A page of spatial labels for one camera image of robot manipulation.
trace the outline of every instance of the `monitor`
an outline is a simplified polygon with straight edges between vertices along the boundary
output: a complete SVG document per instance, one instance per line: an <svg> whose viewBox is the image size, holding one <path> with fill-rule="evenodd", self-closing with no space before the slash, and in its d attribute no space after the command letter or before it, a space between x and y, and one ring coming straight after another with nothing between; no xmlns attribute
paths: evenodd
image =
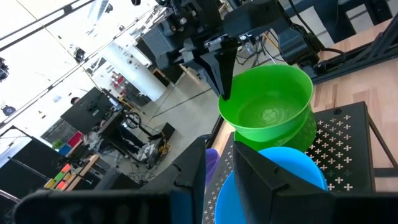
<svg viewBox="0 0 398 224"><path fill-rule="evenodd" d="M88 134L93 126L101 122L112 105L108 97L94 87L61 115L61 118L81 133Z"/></svg>

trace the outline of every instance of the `yellow cable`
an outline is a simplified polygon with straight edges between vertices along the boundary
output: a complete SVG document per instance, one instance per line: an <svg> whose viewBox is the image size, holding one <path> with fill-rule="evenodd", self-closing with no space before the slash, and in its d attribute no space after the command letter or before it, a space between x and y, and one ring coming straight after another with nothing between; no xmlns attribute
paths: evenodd
<svg viewBox="0 0 398 224"><path fill-rule="evenodd" d="M271 38L268 37L268 34L264 33L264 35L266 36L266 39L268 39L269 42L271 42L271 44L272 44L276 49L279 50L278 46L276 46L276 44L274 43L274 41L272 41Z"/></svg>

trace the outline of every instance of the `lab floor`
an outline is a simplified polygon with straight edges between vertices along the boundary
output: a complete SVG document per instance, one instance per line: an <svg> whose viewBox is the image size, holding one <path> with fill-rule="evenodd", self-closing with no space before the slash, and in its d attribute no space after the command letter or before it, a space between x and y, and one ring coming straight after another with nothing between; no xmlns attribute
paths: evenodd
<svg viewBox="0 0 398 224"><path fill-rule="evenodd" d="M395 15L398 12L398 1L391 0L389 5L392 14ZM357 33L373 26L369 14L364 11L365 7L362 5L347 13ZM312 7L303 11L300 15L317 34L325 47L334 44ZM301 24L297 16L293 17L292 20L294 23ZM266 49L276 59L282 60L279 51L269 41L266 42ZM255 57L253 57L244 65L240 65L236 61L234 75L250 69L255 60ZM264 54L259 55L258 61L261 65L274 63ZM218 97L206 82L189 74L184 74L176 85L169 85L167 91L159 100L150 102L141 109L141 112L145 113L141 113L142 123L147 126L148 130L168 122L176 131L170 139L172 145L170 152L158 166L155 166L149 172L144 165L139 165L139 168L136 168L128 160L122 159L120 161L119 169L125 174L129 174L130 177L134 177L133 179L137 179L137 176L148 179L150 176L154 177L161 173L194 139L202 134L211 133L219 116ZM133 129L132 132L139 136L142 141L147 142L147 136L140 130ZM111 154L104 159L113 163L113 156L115 155L116 153Z"/></svg>

